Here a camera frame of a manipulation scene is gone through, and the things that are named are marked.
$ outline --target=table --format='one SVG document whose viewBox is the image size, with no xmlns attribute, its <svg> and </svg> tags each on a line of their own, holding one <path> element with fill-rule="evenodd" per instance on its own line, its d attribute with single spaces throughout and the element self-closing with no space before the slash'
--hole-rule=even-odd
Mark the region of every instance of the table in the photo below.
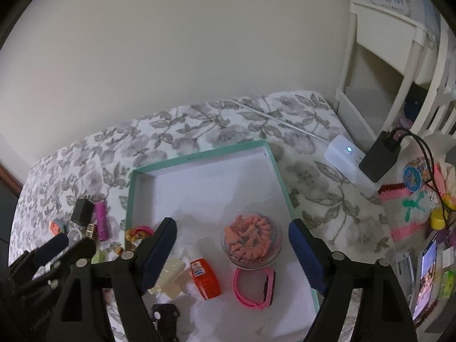
<svg viewBox="0 0 456 342">
<path fill-rule="evenodd" d="M 328 142 L 346 135 L 334 111 L 316 92 L 278 92 L 236 100 Z M 212 101 L 121 123 L 36 162 L 15 212 L 9 262 L 49 240 L 53 219 L 74 227 L 71 213 L 76 199 L 83 196 L 106 200 L 110 240 L 100 248 L 108 254 L 107 260 L 114 259 L 113 247 L 124 245 L 125 210 L 135 168 L 253 139 L 268 140 L 296 217 L 332 251 L 371 263 L 386 255 L 392 241 L 380 200 L 365 198 L 328 165 L 323 157 L 326 142 L 233 102 Z M 359 299 L 360 293 L 353 292 L 341 341 L 351 335 Z M 126 341 L 115 302 L 107 304 L 107 309 L 116 340 Z"/>
</svg>

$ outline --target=brown wooden edge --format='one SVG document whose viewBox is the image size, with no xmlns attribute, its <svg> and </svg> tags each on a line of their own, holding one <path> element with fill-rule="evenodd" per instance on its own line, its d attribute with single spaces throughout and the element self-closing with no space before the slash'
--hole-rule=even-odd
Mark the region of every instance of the brown wooden edge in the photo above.
<svg viewBox="0 0 456 342">
<path fill-rule="evenodd" d="M 22 184 L 19 183 L 1 164 L 0 164 L 0 183 L 6 186 L 15 196 L 19 198 L 22 191 Z"/>
</svg>

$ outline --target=white power strip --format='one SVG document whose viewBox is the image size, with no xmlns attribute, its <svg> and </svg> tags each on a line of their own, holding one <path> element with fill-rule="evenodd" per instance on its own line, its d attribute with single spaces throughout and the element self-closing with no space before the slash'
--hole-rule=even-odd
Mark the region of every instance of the white power strip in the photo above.
<svg viewBox="0 0 456 342">
<path fill-rule="evenodd" d="M 334 138 L 325 152 L 326 160 L 349 179 L 361 194 L 370 198 L 382 184 L 381 179 L 375 183 L 359 169 L 359 164 L 365 156 L 363 151 L 343 135 Z"/>
</svg>

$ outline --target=pink smart watch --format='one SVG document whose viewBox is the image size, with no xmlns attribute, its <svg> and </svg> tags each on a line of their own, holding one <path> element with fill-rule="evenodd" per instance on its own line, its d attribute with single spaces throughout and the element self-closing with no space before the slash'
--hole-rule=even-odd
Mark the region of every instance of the pink smart watch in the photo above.
<svg viewBox="0 0 456 342">
<path fill-rule="evenodd" d="M 263 271 L 266 274 L 266 282 L 264 283 L 264 300 L 261 303 L 258 302 L 253 302 L 249 299 L 247 299 L 245 296 L 241 294 L 241 292 L 238 289 L 238 280 L 239 280 L 239 275 L 246 270 L 242 270 L 240 268 L 236 269 L 236 272 L 234 273 L 233 277 L 233 290 L 234 290 L 234 295 L 238 299 L 241 305 L 251 308 L 251 309 L 256 309 L 256 310 L 263 310 L 266 307 L 271 306 L 272 304 L 272 299 L 274 296 L 274 287 L 275 287 L 275 271 L 271 268 L 262 268 L 257 271 Z"/>
</svg>

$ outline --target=clear plastic container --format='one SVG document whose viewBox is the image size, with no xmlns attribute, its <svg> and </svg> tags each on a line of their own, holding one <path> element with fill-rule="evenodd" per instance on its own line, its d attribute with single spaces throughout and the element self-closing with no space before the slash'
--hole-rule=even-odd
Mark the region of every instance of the clear plastic container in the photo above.
<svg viewBox="0 0 456 342">
<path fill-rule="evenodd" d="M 228 259 L 244 270 L 268 267 L 282 249 L 279 224 L 255 211 L 238 214 L 222 233 L 222 248 Z"/>
</svg>

